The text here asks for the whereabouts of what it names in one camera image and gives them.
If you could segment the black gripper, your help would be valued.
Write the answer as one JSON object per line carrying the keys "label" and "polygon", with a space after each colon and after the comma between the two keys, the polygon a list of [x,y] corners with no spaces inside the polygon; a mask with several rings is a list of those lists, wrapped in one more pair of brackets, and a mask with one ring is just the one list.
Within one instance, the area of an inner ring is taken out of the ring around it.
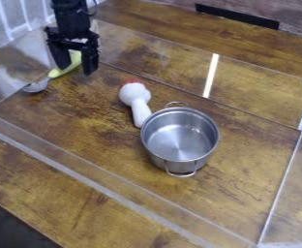
{"label": "black gripper", "polygon": [[69,49],[81,50],[83,74],[89,76],[98,69],[99,54],[85,48],[97,40],[90,31],[90,13],[86,0],[51,0],[50,6],[55,15],[55,27],[46,27],[47,46],[57,63],[63,70],[70,65]]}

